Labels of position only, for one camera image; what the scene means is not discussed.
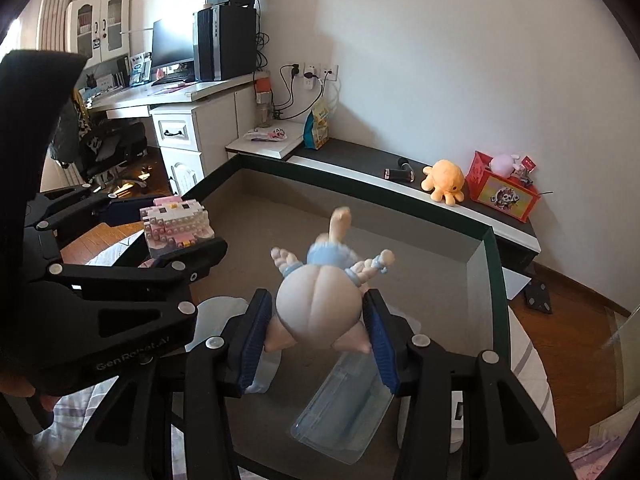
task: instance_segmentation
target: orange octopus plush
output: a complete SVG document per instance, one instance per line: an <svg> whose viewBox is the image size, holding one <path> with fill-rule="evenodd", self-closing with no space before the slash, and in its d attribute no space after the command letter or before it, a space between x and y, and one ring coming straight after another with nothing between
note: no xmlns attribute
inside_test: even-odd
<svg viewBox="0 0 640 480"><path fill-rule="evenodd" d="M433 167L427 166L422 170L427 176L422 182L422 189L431 191L431 199L441 202L444 197L447 205L456 205L456 200L465 199L462 187L465 185L465 175L459 167L448 160L439 160Z"/></svg>

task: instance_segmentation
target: window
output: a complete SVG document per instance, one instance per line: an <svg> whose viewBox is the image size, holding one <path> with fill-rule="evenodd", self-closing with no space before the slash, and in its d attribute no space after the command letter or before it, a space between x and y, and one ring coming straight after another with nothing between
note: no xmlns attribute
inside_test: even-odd
<svg viewBox="0 0 640 480"><path fill-rule="evenodd" d="M0 60L12 50L20 48L20 20L14 20L9 30L0 44Z"/></svg>

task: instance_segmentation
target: red box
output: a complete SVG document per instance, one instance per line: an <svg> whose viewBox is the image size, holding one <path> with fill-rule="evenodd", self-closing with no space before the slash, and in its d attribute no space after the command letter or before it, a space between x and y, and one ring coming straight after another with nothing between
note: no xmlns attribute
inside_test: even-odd
<svg viewBox="0 0 640 480"><path fill-rule="evenodd" d="M507 215L526 222L540 200L534 185L524 187L515 177L503 178L489 170L492 156L476 152L466 176L471 200L480 202Z"/></svg>

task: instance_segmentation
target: pink ear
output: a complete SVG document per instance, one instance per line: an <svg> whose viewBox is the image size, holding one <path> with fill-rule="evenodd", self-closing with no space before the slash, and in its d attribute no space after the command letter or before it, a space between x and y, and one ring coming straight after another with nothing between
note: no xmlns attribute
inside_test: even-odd
<svg viewBox="0 0 640 480"><path fill-rule="evenodd" d="M367 330L361 321L353 325L347 333L340 336L335 343L332 344L332 347L338 352L371 353L369 334L367 334Z"/></svg>
<svg viewBox="0 0 640 480"><path fill-rule="evenodd" d="M264 338L264 351L277 352L296 345L296 340L284 327L277 314L274 314L267 326L267 335Z"/></svg>

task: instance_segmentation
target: monitor screen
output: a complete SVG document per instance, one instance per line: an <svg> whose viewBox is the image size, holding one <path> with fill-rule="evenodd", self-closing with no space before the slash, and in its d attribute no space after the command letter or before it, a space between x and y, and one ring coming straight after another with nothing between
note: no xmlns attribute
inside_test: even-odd
<svg viewBox="0 0 640 480"><path fill-rule="evenodd" d="M152 68L193 61L193 15L154 23Z"/></svg>

